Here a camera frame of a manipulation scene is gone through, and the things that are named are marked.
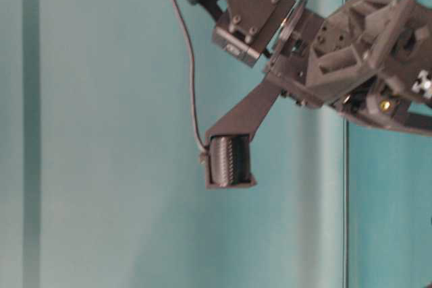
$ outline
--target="teal wall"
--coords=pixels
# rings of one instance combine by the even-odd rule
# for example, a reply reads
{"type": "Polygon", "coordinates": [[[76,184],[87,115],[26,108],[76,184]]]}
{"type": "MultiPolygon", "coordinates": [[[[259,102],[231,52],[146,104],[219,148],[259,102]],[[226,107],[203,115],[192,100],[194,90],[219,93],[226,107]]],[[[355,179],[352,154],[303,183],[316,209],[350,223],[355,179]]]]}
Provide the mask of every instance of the teal wall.
{"type": "Polygon", "coordinates": [[[351,287],[432,281],[431,156],[430,138],[351,126],[351,287]]]}
{"type": "MultiPolygon", "coordinates": [[[[262,78],[180,1],[207,129],[262,78]]],[[[330,14],[342,0],[310,0],[330,14]]],[[[341,287],[342,120],[280,100],[205,191],[168,0],[0,0],[0,287],[341,287]]]]}

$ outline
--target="hole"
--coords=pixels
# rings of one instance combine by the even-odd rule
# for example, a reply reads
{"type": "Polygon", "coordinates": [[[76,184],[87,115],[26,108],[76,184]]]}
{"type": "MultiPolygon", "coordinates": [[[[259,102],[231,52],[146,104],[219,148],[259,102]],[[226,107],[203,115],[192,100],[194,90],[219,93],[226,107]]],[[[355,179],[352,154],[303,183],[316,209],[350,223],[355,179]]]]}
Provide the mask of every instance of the hole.
{"type": "Polygon", "coordinates": [[[385,85],[383,87],[383,89],[379,92],[381,96],[386,97],[386,96],[392,96],[393,95],[393,91],[391,90],[391,88],[387,85],[385,85]]]}
{"type": "Polygon", "coordinates": [[[416,45],[416,34],[412,33],[411,37],[408,39],[408,41],[404,45],[404,50],[407,52],[412,52],[414,50],[415,45],[416,45]]]}
{"type": "Polygon", "coordinates": [[[432,109],[424,104],[412,103],[408,112],[432,117],[432,109]]]}
{"type": "Polygon", "coordinates": [[[305,48],[306,48],[306,45],[303,42],[303,40],[296,40],[296,42],[294,43],[294,46],[292,47],[291,52],[295,55],[302,56],[305,48]]]}
{"type": "Polygon", "coordinates": [[[217,5],[220,9],[222,9],[223,12],[227,11],[228,9],[228,3],[226,0],[218,0],[217,5]]]}

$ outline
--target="glass pane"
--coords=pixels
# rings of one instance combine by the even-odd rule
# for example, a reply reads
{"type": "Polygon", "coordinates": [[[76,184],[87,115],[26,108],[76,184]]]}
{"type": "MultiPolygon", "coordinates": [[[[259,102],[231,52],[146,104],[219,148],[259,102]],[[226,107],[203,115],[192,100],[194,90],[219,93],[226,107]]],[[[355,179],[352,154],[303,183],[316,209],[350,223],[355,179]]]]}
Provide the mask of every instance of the glass pane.
{"type": "Polygon", "coordinates": [[[430,138],[350,126],[350,287],[432,281],[431,156],[430,138]]]}

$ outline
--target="black cable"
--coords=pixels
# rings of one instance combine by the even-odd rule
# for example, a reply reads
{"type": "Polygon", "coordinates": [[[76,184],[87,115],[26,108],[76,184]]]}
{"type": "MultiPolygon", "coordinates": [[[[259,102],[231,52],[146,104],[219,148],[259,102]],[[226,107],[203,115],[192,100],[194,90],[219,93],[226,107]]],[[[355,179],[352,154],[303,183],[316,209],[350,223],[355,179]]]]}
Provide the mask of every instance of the black cable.
{"type": "Polygon", "coordinates": [[[196,141],[196,145],[198,146],[198,149],[203,153],[207,153],[208,148],[203,144],[203,141],[201,140],[200,131],[198,128],[198,119],[196,117],[194,48],[192,46],[192,41],[190,40],[190,34],[188,31],[188,27],[186,26],[186,23],[183,19],[183,16],[182,16],[182,13],[181,13],[180,8],[178,6],[177,0],[171,0],[171,2],[173,4],[177,19],[179,20],[180,27],[182,28],[184,39],[186,41],[186,45],[188,47],[189,61],[190,61],[190,68],[189,68],[190,108],[191,108],[191,114],[192,114],[192,126],[194,129],[194,137],[195,137],[195,141],[196,141]]]}

